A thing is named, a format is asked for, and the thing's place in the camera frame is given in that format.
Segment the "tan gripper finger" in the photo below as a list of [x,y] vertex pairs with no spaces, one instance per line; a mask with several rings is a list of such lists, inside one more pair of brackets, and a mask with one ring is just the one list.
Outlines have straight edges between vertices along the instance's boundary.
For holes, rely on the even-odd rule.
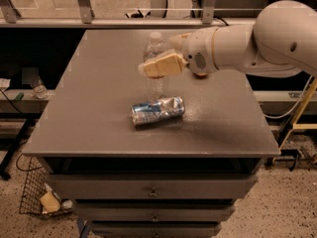
[[190,36],[190,33],[180,34],[176,36],[169,37],[167,39],[167,44],[171,49],[175,49],[177,51],[182,50],[183,42]]

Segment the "tan foam-padded gripper finger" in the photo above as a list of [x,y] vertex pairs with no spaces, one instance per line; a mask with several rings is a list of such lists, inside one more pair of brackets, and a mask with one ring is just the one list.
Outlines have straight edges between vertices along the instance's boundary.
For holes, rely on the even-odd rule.
[[181,74],[187,67],[188,61],[183,54],[176,50],[167,50],[155,58],[147,59],[138,66],[142,76],[157,78]]

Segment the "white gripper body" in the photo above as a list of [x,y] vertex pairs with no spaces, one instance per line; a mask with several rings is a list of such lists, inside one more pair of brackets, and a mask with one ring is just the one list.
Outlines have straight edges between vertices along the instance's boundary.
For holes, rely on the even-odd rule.
[[182,44],[182,53],[188,62],[188,68],[196,74],[208,74],[218,71],[214,62],[214,37],[217,27],[204,28],[192,32]]

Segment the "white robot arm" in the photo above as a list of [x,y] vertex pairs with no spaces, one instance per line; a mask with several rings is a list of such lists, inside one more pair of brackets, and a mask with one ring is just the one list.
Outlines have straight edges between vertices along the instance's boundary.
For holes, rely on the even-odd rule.
[[172,36],[168,49],[138,66],[145,77],[234,69],[263,77],[317,76],[317,12],[282,0],[266,6],[252,24],[208,27]]

